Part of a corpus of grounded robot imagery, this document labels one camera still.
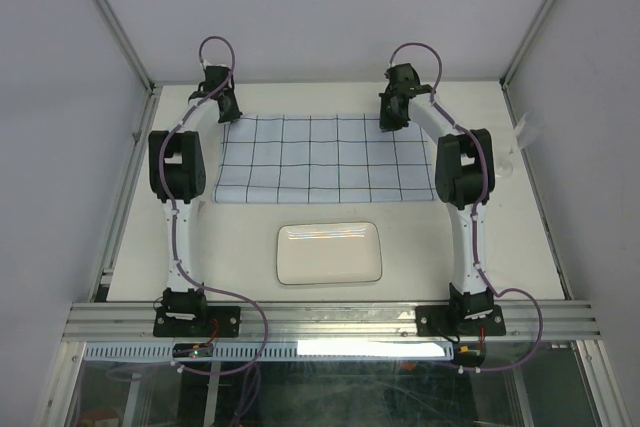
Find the blue checkered cloth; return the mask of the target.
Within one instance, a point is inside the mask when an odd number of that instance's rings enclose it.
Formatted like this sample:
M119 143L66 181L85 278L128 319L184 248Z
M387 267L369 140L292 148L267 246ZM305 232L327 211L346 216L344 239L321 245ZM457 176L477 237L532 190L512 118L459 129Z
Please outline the blue checkered cloth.
M246 115L225 126L213 199L221 204L433 201L432 144L416 124L375 114Z

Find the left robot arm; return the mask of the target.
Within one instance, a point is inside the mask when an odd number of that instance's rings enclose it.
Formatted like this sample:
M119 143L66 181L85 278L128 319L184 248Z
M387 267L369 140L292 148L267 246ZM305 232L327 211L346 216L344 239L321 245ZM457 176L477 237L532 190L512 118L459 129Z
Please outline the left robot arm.
M202 137L213 124L232 123L241 117L232 69L206 64L204 80L189 97L176 125L148 135L150 188L162 204L169 246L167 287L159 317L163 324L174 321L192 336L204 332L210 323L194 255L195 224L207 185Z

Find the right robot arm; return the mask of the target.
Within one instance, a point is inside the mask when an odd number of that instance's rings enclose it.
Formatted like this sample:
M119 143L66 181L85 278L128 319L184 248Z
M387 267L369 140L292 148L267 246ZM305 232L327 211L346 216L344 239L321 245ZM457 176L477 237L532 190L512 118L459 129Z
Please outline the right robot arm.
M494 310L485 252L486 204L495 187L491 134L460 125L411 64L390 66L385 78L380 128L396 132L413 122L436 146L436 193L447 207L453 236L447 321L455 332L469 334Z

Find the white rectangular plate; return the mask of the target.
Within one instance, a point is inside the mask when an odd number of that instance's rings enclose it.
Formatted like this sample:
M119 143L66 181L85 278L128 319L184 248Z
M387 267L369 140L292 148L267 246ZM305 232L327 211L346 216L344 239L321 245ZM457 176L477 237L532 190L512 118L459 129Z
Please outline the white rectangular plate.
M287 225L277 237L276 276L285 286L377 282L383 275L371 222Z

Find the left aluminium frame post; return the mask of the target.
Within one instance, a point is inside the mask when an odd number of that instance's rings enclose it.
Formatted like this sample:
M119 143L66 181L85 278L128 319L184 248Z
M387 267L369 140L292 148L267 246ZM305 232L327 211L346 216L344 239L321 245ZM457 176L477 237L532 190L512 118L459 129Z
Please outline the left aluminium frame post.
M143 65L141 58L136 52L110 1L91 1L138 82L146 92L153 92L155 83Z

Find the aluminium frame post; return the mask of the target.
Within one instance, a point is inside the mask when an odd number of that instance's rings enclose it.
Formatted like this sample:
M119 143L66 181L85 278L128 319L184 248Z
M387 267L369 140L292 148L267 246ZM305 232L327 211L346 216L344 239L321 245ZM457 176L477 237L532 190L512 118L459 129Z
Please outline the aluminium frame post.
M91 1L138 82L146 92L153 92L155 83L143 65L141 58L136 52L110 1Z
M515 78L521 64L524 62L529 50L542 30L557 1L558 0L542 0L540 2L532 20L527 26L523 37L511 57L511 60L499 79L500 86L503 90L506 90L511 81Z

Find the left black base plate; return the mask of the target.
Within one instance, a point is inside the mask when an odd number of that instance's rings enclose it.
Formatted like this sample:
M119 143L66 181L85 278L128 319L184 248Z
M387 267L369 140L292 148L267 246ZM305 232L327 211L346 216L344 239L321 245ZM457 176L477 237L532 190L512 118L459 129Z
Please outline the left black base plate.
M237 338L240 314L238 306L208 306L199 313L158 307L152 332L158 338Z

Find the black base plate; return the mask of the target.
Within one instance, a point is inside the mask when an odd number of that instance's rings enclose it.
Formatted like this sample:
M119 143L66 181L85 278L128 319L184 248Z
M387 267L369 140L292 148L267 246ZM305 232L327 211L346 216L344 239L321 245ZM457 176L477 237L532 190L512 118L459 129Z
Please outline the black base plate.
M238 306L208 306L199 313L158 307L152 332L158 338L237 338L240 314Z
M451 340L460 337L489 337L506 335L502 309L495 306L486 316L460 320L448 305L419 305L415 308L415 322L419 337L439 336Z

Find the right aluminium frame post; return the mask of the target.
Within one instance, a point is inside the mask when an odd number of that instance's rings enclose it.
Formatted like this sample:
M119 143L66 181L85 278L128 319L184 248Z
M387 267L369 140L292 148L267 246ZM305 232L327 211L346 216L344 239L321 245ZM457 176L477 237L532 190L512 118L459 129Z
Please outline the right aluminium frame post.
M515 78L521 64L524 62L529 50L542 30L557 1L558 0L542 0L540 2L532 20L527 26L523 37L511 57L511 60L499 79L500 86L503 90L506 90L511 81Z

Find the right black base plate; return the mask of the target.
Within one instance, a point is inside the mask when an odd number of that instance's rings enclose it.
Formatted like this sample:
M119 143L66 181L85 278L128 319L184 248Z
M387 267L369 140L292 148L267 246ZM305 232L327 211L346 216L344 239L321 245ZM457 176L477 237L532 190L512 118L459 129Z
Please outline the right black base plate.
M415 322L419 337L439 336L451 340L460 337L489 337L506 335L502 309L495 306L486 316L460 320L448 305L419 305L415 308Z

